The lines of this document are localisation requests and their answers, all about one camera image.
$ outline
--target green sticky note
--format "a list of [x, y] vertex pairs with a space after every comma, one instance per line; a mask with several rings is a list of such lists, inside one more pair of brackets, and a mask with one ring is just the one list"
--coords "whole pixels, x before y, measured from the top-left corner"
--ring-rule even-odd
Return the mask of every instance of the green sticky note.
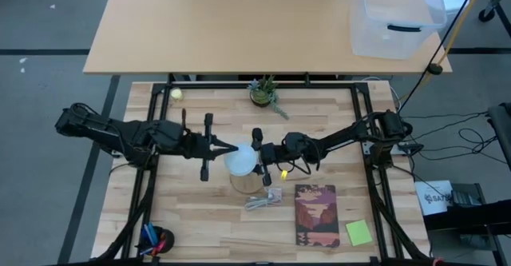
[[350, 236], [353, 246], [369, 243], [373, 240], [365, 220], [348, 223], [346, 224], [346, 229], [348, 230], [348, 235]]

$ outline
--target bin handle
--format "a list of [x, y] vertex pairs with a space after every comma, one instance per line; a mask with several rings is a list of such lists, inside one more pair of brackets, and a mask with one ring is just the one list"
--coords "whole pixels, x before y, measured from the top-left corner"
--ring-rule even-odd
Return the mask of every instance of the bin handle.
[[421, 28], [420, 27], [407, 27], [407, 26], [388, 25], [386, 28], [388, 30], [401, 31], [401, 32], [421, 32]]

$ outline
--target plastic storage bin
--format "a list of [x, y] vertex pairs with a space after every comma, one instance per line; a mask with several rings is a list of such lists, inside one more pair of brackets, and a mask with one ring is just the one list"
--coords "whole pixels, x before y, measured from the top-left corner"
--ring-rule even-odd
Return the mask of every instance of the plastic storage bin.
[[443, 0], [354, 0], [351, 47], [356, 55], [407, 59], [446, 24]]

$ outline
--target potted plant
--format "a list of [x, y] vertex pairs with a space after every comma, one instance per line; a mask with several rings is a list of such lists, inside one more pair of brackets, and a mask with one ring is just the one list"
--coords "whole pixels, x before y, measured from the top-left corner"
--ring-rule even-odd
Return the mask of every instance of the potted plant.
[[265, 75], [258, 81], [256, 79], [250, 81], [248, 84], [248, 89], [250, 90], [250, 99], [254, 105], [259, 107], [270, 106], [273, 111], [280, 114], [280, 116], [284, 117], [285, 119], [289, 119], [287, 113], [277, 105], [279, 96], [277, 95], [275, 89], [278, 84], [273, 81], [274, 78], [275, 76], [271, 75], [268, 79], [266, 79]]

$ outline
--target wooden table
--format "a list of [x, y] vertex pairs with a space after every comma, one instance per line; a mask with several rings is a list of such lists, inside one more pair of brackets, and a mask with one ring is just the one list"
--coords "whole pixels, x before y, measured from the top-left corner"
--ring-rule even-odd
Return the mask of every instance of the wooden table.
[[[355, 56], [351, 0], [109, 0], [85, 73], [421, 73], [440, 43], [408, 60]], [[452, 72], [447, 60], [444, 72]]]
[[[374, 111], [393, 108], [386, 81], [370, 82], [369, 86]], [[152, 83], [133, 84], [126, 121], [146, 118], [151, 88]], [[355, 119], [349, 90], [280, 89], [279, 95], [280, 106], [291, 116], [289, 121], [270, 109], [255, 107], [245, 89], [186, 89], [184, 100], [170, 105], [167, 119], [180, 121], [181, 109], [186, 108], [187, 126], [192, 131], [203, 131], [204, 114], [214, 113], [212, 132], [228, 143], [251, 141], [251, 131], [255, 127], [263, 130], [266, 142], [280, 143], [285, 133], [290, 131], [319, 138], [347, 127]], [[409, 168], [408, 161], [402, 157], [395, 157], [394, 162]], [[114, 166], [121, 163], [125, 161], [115, 160]], [[163, 261], [355, 262], [379, 256], [376, 241], [351, 246], [345, 227], [346, 223], [365, 219], [376, 240], [359, 144], [330, 153], [322, 160], [320, 170], [311, 176], [293, 172], [289, 174], [288, 181], [282, 182], [277, 168], [270, 166], [272, 187], [283, 188], [283, 204], [253, 212], [244, 210], [247, 196], [230, 185], [222, 157], [210, 163], [208, 182], [199, 180], [200, 164], [201, 160], [160, 157], [151, 220], [176, 235], [176, 246], [161, 255]], [[429, 241], [412, 177], [397, 169], [388, 169], [387, 172], [398, 222], [414, 243], [427, 253]], [[106, 250], [124, 226], [135, 173], [135, 169], [130, 167], [112, 173], [92, 256]], [[341, 238], [338, 248], [295, 245], [295, 184], [336, 186]], [[392, 255], [394, 250], [386, 222], [384, 228], [386, 244]]]

